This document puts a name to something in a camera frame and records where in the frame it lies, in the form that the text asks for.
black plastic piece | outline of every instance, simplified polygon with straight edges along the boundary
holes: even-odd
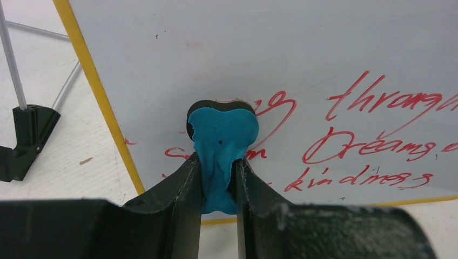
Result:
[[[240,259],[436,258],[402,209],[295,205],[234,162]]]
[[[246,160],[234,162],[232,176],[239,258],[436,258],[401,209],[295,205]],[[197,259],[202,198],[194,153],[123,207],[105,200],[0,202],[0,258]]]
[[[123,207],[106,200],[0,202],[0,258],[197,258],[200,183],[194,154]]]
[[[250,111],[251,113],[256,115],[254,109],[248,103],[245,103],[243,101],[231,101],[229,103],[219,103],[217,101],[211,101],[211,100],[198,101],[198,102],[194,103],[191,106],[191,108],[189,108],[189,110],[187,112],[187,116],[186,116],[186,131],[187,131],[187,134],[191,138],[192,141],[194,141],[194,139],[192,138],[194,136],[194,128],[188,122],[189,121],[189,116],[195,110],[197,110],[199,108],[204,108],[204,107],[213,108],[213,109],[215,109],[217,111],[220,111],[220,112],[226,112],[226,111],[231,111],[231,110],[235,110],[235,109],[244,109],[244,110]]]
[[[55,110],[38,105],[13,109],[17,145],[14,149],[0,146],[0,181],[24,180],[59,118]]]

whiteboard frame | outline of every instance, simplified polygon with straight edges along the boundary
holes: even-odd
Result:
[[[119,150],[119,153],[123,159],[123,162],[126,166],[127,172],[132,180],[132,183],[138,194],[145,192],[145,188],[140,180],[137,169],[133,162],[132,156],[127,148],[127,145],[124,141],[123,134],[119,127],[119,124],[116,120],[115,114],[111,108],[108,97],[103,88],[102,82],[98,76],[95,64],[92,60],[92,57],[87,48],[86,42],[84,41],[83,35],[79,28],[78,22],[76,21],[73,10],[69,0],[53,0],[54,5],[56,6],[57,12],[59,13],[60,19],[64,24],[65,30],[69,35],[70,41],[75,49],[76,55],[78,56],[79,61],[83,67],[83,71],[87,77],[87,80],[92,88],[96,101],[100,107],[100,110],[105,118],[106,124],[110,130],[113,140]],[[401,205],[410,205],[416,203],[427,203],[427,202],[438,202],[438,201],[449,201],[458,199],[458,195],[454,196],[445,196],[445,197],[434,197],[426,199],[416,199],[416,200],[406,200],[406,201],[396,201],[396,202],[386,202],[386,203],[376,203],[369,204],[370,206],[378,207],[390,207],[390,206],[401,206]],[[232,223],[236,222],[236,218],[231,219],[221,219],[221,220],[207,220],[202,221],[202,224],[222,224],[222,223]]]

metal pole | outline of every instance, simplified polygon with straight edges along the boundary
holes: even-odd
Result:
[[[49,37],[49,38],[54,38],[54,39],[59,39],[59,40],[63,40],[63,41],[66,41],[66,42],[70,42],[69,36],[64,35],[64,34],[56,33],[56,32],[53,32],[53,31],[46,31],[46,30],[43,30],[43,29],[40,29],[40,28],[35,28],[35,27],[32,27],[32,26],[28,26],[28,25],[20,24],[20,23],[15,23],[15,22],[11,22],[11,21],[7,21],[6,24],[9,27],[13,28],[13,29],[22,30],[22,31],[34,33],[34,34],[37,34],[37,35],[41,35],[41,36],[45,36],[45,37]]]
[[[55,111],[60,110],[60,107],[62,106],[62,102],[65,100],[71,88],[75,84],[76,78],[78,77],[80,72],[81,72],[81,64],[78,61],[78,63],[76,63],[76,66],[73,68],[72,72],[70,73],[69,77],[67,78],[67,81],[65,81],[64,86],[62,86],[62,89],[60,90],[59,94],[57,95],[57,98],[54,101],[54,104],[52,104],[52,108]]]
[[[24,90],[22,89],[21,79],[17,71],[16,60],[14,58],[11,39],[6,28],[5,14],[3,13],[2,1],[0,0],[0,38],[2,39],[3,50],[6,56],[6,62],[10,69],[11,80],[16,91],[17,101],[21,110],[27,110],[27,102],[25,101]]]

handwritten word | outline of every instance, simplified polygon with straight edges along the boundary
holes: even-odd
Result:
[[[347,144],[343,144],[342,147],[343,149],[338,151],[337,154],[333,154],[329,156],[328,158],[319,160],[319,161],[311,161],[311,159],[315,156],[315,154],[323,147],[323,145],[332,137],[338,136],[338,135],[344,135],[344,136],[349,136],[350,140],[348,141]],[[302,161],[303,163],[306,164],[315,164],[315,163],[322,163],[328,160],[331,160],[333,158],[339,158],[342,159],[344,158],[345,154],[347,153],[348,150],[358,147],[359,151],[358,154],[360,155],[369,155],[369,154],[374,154],[378,152],[382,152],[385,150],[390,150],[396,153],[400,153],[402,151],[408,151],[409,155],[418,155],[415,158],[408,158],[406,161],[415,161],[417,159],[422,158],[426,154],[428,154],[435,146],[436,143],[434,142],[428,142],[426,144],[414,144],[414,143],[407,143],[401,147],[403,144],[402,140],[392,140],[392,141],[385,141],[383,139],[375,140],[369,143],[362,142],[362,143],[353,143],[355,140],[355,134],[351,131],[337,131],[334,132],[334,127],[329,127],[329,132],[326,136],[323,138],[319,139],[317,142],[315,142],[311,147],[307,149],[307,151],[304,153],[302,156]]]
[[[190,157],[190,155],[186,155],[186,154],[171,154],[173,153],[173,151],[181,151],[181,152],[186,152],[183,148],[181,147],[172,147],[172,148],[169,148],[167,149],[164,154],[166,156],[168,156],[169,158],[184,158],[184,159],[188,159]],[[245,157],[246,159],[248,160],[252,160],[254,158],[256,158],[258,155],[261,156],[261,158],[267,158],[266,156],[266,150],[263,148],[261,149],[260,151],[253,151],[253,150],[248,150],[245,154]]]
[[[263,148],[260,151],[253,151],[253,150],[248,150],[245,154],[246,159],[252,160],[256,156],[261,155],[261,158],[267,158],[266,156],[266,150]]]
[[[129,145],[129,146],[133,146],[137,144],[136,142],[129,142],[127,138],[124,139],[124,143],[126,143],[126,145]]]
[[[285,91],[282,90],[282,91],[277,92],[276,94],[274,94],[270,98],[269,102],[267,103],[268,108],[266,108],[265,110],[263,110],[261,112],[256,113],[256,116],[259,117],[259,116],[261,116],[263,114],[266,114],[267,112],[271,111],[272,109],[274,109],[276,107],[280,107],[283,104],[291,104],[291,108],[289,109],[288,113],[285,115],[283,120],[281,120],[280,124],[278,124],[277,127],[271,133],[269,133],[269,135],[267,135],[265,138],[263,138],[259,143],[254,145],[254,147],[252,147],[251,149],[256,149],[257,147],[262,145],[264,142],[266,142],[271,136],[273,136],[273,134],[275,134],[275,132],[286,122],[286,120],[289,118],[289,116],[291,116],[291,114],[294,112],[294,110],[296,109],[296,105],[297,105],[296,101],[293,100],[293,99],[286,99],[285,100],[285,98],[286,98],[286,92]],[[258,106],[258,107],[256,107],[256,110],[257,110],[259,108],[259,106],[261,105],[262,100],[257,100],[255,103]]]
[[[186,152],[183,148],[181,147],[171,147],[169,149],[167,149],[164,154],[166,156],[168,156],[169,158],[184,158],[184,159],[188,159],[189,158],[189,155],[181,155],[181,154],[170,154],[171,151],[173,150],[180,150],[182,152]]]
[[[369,74],[369,71],[365,71],[356,81],[355,83],[343,94],[338,94],[337,96],[331,96],[327,98],[327,100],[336,100],[335,104],[332,106],[332,108],[329,110],[329,112],[326,115],[326,120],[331,121],[333,120],[337,115],[332,115],[334,110],[339,106],[339,104],[347,98],[352,91],[360,84],[360,82]],[[368,95],[368,93],[375,88],[383,79],[385,78],[385,75],[382,75],[379,77],[369,88],[367,88],[356,100],[353,101],[353,103],[347,107],[347,110],[351,110],[358,105],[361,105],[359,108],[359,111],[362,112],[369,103],[374,100],[375,95],[371,94]],[[440,93],[407,93],[407,94],[401,94],[398,95],[400,91],[396,91],[391,94],[383,93],[380,95],[379,99],[372,103],[372,107],[367,111],[368,113],[373,112],[376,108],[378,108],[380,105],[383,103],[389,102],[386,107],[387,108],[396,108],[396,107],[401,107],[401,108],[410,108],[410,110],[413,110],[419,103],[424,103],[424,106],[427,107],[425,108],[420,114],[418,114],[415,118],[412,120],[406,122],[396,130],[394,130],[391,133],[385,134],[385,131],[382,131],[380,135],[376,139],[384,139],[388,136],[393,135],[394,133],[400,131],[401,129],[407,127],[409,124],[413,123],[414,121],[418,120],[420,117],[431,111],[436,105],[438,105],[441,100],[442,100],[442,95]],[[458,107],[458,94],[455,94],[445,102],[443,102],[441,105],[436,107],[436,111],[440,111],[446,107],[449,107],[451,105],[454,105],[450,110],[453,111]]]
[[[443,148],[443,150],[441,150],[441,152],[450,152],[455,150],[458,150],[458,142],[447,145]]]
[[[347,176],[347,177],[344,177],[342,179],[340,179],[338,181],[338,184],[350,184],[350,185],[355,185],[357,181],[359,181],[359,178],[362,177],[369,169],[370,165],[366,165],[365,168],[361,171],[361,173],[359,173],[357,176]],[[326,167],[324,169],[324,171],[321,173],[322,175],[326,174],[329,170],[329,167]],[[297,180],[293,181],[292,183],[290,183],[284,190],[284,192],[289,192],[290,190],[292,189],[295,189],[295,190],[298,190],[300,192],[302,192],[302,187],[301,184],[304,183],[304,177],[308,174],[308,172],[310,171],[310,167],[307,167],[305,169],[305,171],[300,175],[299,178],[297,178]],[[398,185],[400,183],[403,183],[405,180],[407,180],[409,177],[412,176],[412,173],[409,173],[409,172],[405,172],[405,173],[400,173],[400,174],[393,174],[393,175],[379,175],[379,174],[373,174],[373,175],[370,175],[369,177],[367,177],[365,180],[359,182],[359,185],[370,185],[374,182],[377,182],[379,185],[384,185],[386,184],[387,182],[392,182],[391,184],[389,184],[389,186],[395,186],[395,185]],[[418,188],[418,187],[421,187],[421,186],[424,186],[426,185],[427,183],[429,183],[429,181],[431,180],[431,178],[433,177],[433,174],[423,174],[422,177],[419,177],[419,178],[414,178],[412,179],[413,181],[419,181],[417,185],[414,185],[414,186],[405,186],[405,187],[401,187],[401,186],[397,186],[397,188],[399,189],[414,189],[414,188]],[[307,185],[307,189],[311,189],[315,186],[320,186],[320,185],[330,185],[332,184],[333,182],[336,182],[337,180],[332,180],[332,179],[329,179],[329,178],[324,178],[322,180],[319,180],[318,182],[315,182],[315,178],[311,178],[310,181],[309,181],[309,184]]]

blue putty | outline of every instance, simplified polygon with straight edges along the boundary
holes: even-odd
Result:
[[[231,180],[232,162],[242,159],[248,146],[258,137],[256,116],[245,109],[222,112],[203,107],[192,112],[188,122],[194,129],[194,149],[202,168],[202,213],[236,214],[237,207],[227,186]]]

